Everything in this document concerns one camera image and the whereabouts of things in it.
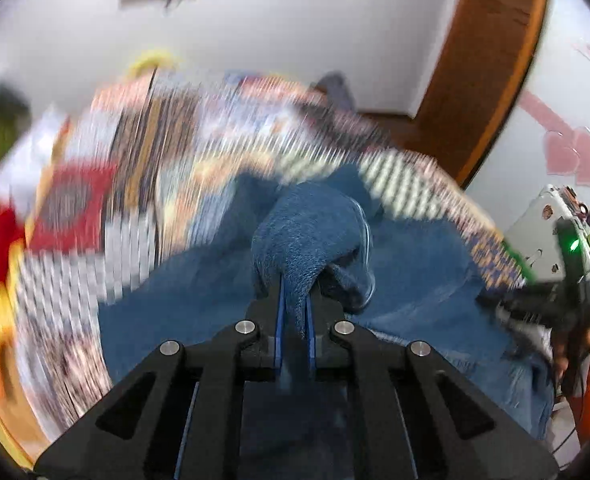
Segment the person right hand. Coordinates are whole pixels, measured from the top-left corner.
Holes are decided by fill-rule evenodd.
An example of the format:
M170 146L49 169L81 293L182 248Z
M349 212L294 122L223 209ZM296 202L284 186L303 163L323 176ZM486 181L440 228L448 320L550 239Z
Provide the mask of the person right hand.
M556 372L558 382L564 377L572 360L590 356L590 329L583 333L581 342L571 342L570 334L554 330L551 333L551 348L553 356L553 369Z

